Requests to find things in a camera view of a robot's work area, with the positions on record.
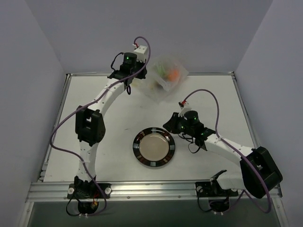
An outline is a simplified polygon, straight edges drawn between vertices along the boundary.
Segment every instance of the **wall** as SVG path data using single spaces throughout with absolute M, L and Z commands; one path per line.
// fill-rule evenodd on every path
M 65 76 L 23 0 L 0 1 L 0 226 L 15 226 L 36 181 Z
M 240 92 L 263 146 L 284 180 L 291 226 L 303 226 L 303 1 L 274 0 L 236 70 Z
M 66 72 L 110 71 L 138 35 L 191 72 L 235 70 L 272 0 L 26 0 Z

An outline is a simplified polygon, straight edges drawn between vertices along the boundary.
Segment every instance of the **transparent plastic bag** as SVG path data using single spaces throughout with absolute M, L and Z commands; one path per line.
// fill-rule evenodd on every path
M 152 100 L 160 102 L 177 84 L 188 75 L 188 71 L 173 56 L 154 58 L 147 65 L 146 79 L 134 79 L 133 87 Z

